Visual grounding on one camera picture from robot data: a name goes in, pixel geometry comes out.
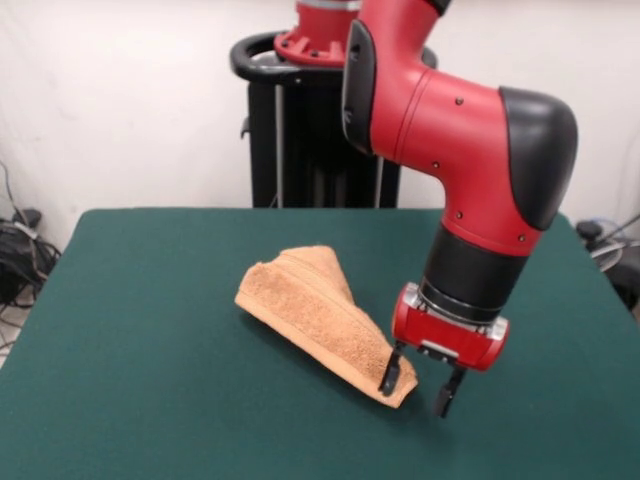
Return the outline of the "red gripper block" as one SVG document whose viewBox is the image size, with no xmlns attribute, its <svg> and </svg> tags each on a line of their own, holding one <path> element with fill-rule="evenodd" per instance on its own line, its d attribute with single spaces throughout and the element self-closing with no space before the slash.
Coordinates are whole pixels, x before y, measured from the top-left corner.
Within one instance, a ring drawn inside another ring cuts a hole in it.
<svg viewBox="0 0 640 480">
<path fill-rule="evenodd" d="M 510 333 L 507 319 L 498 317 L 490 324 L 476 326 L 452 320 L 422 301 L 418 286 L 408 283 L 399 294 L 394 309 L 393 337 L 400 342 L 393 346 L 378 391 L 390 397 L 397 385 L 405 344 L 443 357 L 454 368 L 448 381 L 440 388 L 434 403 L 434 414 L 446 418 L 467 369 L 488 370 L 498 359 Z"/>
</svg>

